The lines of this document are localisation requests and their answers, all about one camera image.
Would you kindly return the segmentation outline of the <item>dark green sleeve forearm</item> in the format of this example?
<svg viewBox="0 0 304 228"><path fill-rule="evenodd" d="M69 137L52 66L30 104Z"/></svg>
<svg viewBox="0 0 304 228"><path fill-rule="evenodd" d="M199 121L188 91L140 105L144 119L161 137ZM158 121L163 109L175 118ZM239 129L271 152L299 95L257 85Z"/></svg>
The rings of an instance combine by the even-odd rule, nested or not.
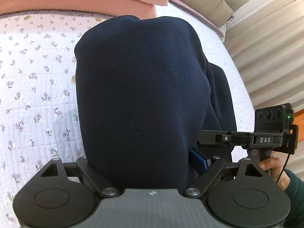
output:
<svg viewBox="0 0 304 228"><path fill-rule="evenodd" d="M293 172L284 170L290 178L290 183L285 193L291 202L291 209L286 217L283 227L303 228L304 224L304 183Z"/></svg>

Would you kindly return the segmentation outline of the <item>right hand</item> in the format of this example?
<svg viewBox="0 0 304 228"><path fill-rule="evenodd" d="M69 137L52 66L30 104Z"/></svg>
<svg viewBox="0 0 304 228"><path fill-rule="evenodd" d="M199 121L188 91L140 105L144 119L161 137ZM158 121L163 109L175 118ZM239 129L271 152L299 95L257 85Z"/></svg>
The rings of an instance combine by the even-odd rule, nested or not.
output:
<svg viewBox="0 0 304 228"><path fill-rule="evenodd" d="M264 171L271 171L271 178L282 189L286 190L290 184L290 177L283 170L280 158L267 158L258 164Z"/></svg>

